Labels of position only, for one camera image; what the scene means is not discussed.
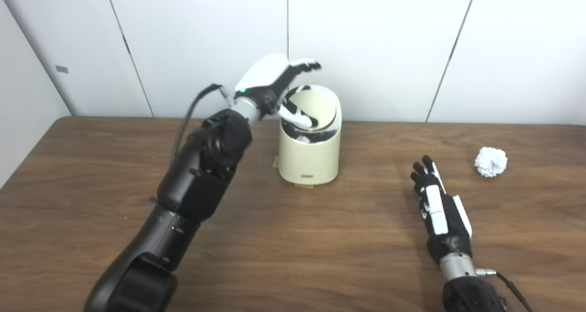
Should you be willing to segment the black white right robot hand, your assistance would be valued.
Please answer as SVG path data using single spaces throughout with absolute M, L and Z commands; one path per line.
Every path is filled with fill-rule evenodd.
M 429 236 L 427 250 L 433 261 L 440 263 L 452 253 L 472 257 L 472 226 L 461 198 L 446 193 L 438 168 L 428 155 L 413 164 L 411 179 Z

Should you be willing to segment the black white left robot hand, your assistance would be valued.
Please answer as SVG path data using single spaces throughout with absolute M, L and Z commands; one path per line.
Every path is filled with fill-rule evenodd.
M 290 101 L 289 85 L 304 72 L 322 68 L 314 59 L 290 62 L 285 55 L 268 55 L 256 61 L 236 85 L 232 111 L 253 126 L 264 116 L 278 115 L 302 130 L 313 130 L 319 122 Z

